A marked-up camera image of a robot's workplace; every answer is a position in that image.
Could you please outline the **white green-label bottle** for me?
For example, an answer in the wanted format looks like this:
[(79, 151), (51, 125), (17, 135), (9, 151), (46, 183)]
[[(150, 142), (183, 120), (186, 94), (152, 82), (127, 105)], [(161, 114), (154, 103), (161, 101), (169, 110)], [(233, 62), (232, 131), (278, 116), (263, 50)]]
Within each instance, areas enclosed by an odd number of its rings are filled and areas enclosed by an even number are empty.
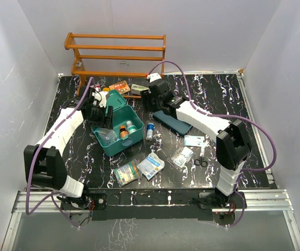
[(129, 134), (132, 134), (137, 131), (137, 127), (131, 120), (126, 121), (126, 126)]

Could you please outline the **green orange gauze packet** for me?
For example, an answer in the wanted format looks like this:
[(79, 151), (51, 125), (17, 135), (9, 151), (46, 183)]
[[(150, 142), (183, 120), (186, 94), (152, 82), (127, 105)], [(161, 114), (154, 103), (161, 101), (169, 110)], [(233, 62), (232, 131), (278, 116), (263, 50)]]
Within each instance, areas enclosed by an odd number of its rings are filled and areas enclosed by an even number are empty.
[(139, 162), (136, 159), (131, 160), (127, 164), (117, 167), (113, 170), (119, 187), (123, 187), (142, 177), (142, 173), (138, 169)]

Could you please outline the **brown orange-label bottle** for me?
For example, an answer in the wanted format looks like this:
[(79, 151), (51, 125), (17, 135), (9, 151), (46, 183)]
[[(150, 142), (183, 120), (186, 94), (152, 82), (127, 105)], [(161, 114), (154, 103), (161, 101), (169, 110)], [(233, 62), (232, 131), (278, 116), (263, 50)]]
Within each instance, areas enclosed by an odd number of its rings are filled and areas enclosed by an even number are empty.
[(129, 135), (129, 132), (127, 131), (127, 129), (126, 129), (126, 127), (124, 125), (120, 126), (119, 135), (120, 135), (121, 139), (123, 139), (123, 138), (125, 138), (126, 136)]

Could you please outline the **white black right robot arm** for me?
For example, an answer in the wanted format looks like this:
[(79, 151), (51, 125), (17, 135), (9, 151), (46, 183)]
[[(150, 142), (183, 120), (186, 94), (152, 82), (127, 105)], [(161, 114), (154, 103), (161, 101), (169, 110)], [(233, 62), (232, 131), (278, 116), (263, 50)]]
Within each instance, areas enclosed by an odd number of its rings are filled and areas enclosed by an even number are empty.
[(244, 123), (218, 118), (196, 106), (187, 97), (173, 93), (158, 74), (147, 76), (148, 90), (141, 92), (144, 106), (151, 112), (162, 111), (175, 120), (202, 131), (216, 144), (216, 159), (220, 164), (220, 177), (215, 187), (216, 203), (223, 208), (235, 200), (238, 179), (251, 152), (249, 135)]

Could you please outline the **blue white mask packet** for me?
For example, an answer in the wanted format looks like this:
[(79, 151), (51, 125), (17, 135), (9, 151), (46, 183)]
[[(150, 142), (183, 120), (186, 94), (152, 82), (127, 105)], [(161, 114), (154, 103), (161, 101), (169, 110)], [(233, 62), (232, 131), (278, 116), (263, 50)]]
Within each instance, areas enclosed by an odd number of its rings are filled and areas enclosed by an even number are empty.
[(117, 134), (113, 130), (105, 128), (98, 128), (97, 135), (103, 146), (109, 146), (118, 139)]

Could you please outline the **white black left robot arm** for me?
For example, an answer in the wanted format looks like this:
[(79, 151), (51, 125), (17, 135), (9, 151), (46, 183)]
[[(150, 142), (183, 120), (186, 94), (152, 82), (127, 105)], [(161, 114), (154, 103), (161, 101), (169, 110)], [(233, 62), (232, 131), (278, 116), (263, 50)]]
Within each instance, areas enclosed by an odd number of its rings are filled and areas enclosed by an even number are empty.
[(35, 145), (24, 149), (27, 181), (26, 207), (29, 207), (31, 186), (51, 189), (68, 198), (80, 209), (89, 206), (91, 196), (84, 192), (85, 185), (72, 178), (63, 160), (63, 152), (76, 129), (87, 121), (96, 128), (113, 128), (113, 107), (94, 105), (92, 98), (71, 99), (48, 133)]

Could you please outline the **blue divided tray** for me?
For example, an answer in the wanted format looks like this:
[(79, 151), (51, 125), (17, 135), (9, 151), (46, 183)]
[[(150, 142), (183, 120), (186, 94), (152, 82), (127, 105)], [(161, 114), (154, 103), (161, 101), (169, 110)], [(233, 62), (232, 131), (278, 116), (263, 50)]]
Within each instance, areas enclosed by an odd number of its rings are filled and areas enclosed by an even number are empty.
[(190, 129), (192, 128), (191, 125), (188, 123), (185, 123), (183, 121), (177, 120), (173, 118), (172, 116), (168, 116), (164, 114), (163, 111), (156, 111), (153, 113), (153, 118), (166, 127), (173, 130), (175, 133), (179, 134), (180, 136), (186, 135)]

